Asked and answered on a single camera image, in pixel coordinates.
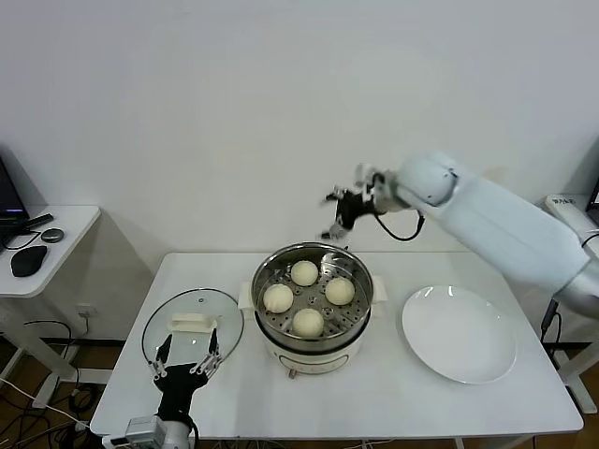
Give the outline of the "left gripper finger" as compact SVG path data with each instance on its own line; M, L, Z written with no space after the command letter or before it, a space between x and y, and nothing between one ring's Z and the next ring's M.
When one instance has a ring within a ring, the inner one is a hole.
M164 342L156 348L154 360L150 362L150 367L153 371L154 378L166 377L166 363L172 343L172 335L169 334Z
M211 333L207 355L190 369L190 373L212 377L218 370L221 362L220 345L217 337L217 329L215 328Z

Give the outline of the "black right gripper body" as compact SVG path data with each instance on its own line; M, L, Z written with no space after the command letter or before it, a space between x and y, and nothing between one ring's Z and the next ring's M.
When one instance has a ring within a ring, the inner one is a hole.
M350 191L338 195L335 222L341 229L353 229L356 220L365 215L374 215L374 203L369 196Z

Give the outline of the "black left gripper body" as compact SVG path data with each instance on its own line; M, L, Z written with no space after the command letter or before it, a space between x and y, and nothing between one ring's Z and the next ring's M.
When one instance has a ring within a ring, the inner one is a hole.
M166 375L155 375L154 385L162 393L157 416L162 421L189 421L194 393L209 378L205 372L191 373L194 364L174 365L166 368Z

